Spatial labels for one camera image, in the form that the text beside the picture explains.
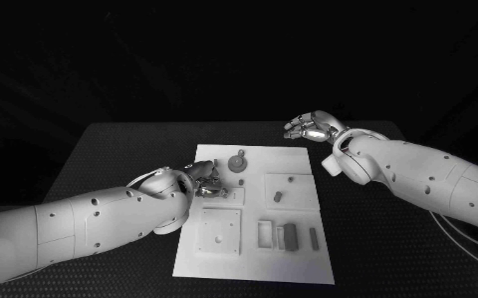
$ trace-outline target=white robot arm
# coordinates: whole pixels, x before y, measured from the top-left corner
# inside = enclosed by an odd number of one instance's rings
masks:
[[[168,234],[189,218],[195,195],[228,197],[212,161],[165,167],[135,189],[114,187],[0,212],[0,283],[51,264]]]
[[[382,182],[421,208],[478,226],[478,166],[430,147],[391,140],[381,133],[346,127],[325,111],[302,115],[286,125],[286,138],[333,144],[322,165],[359,184]]]

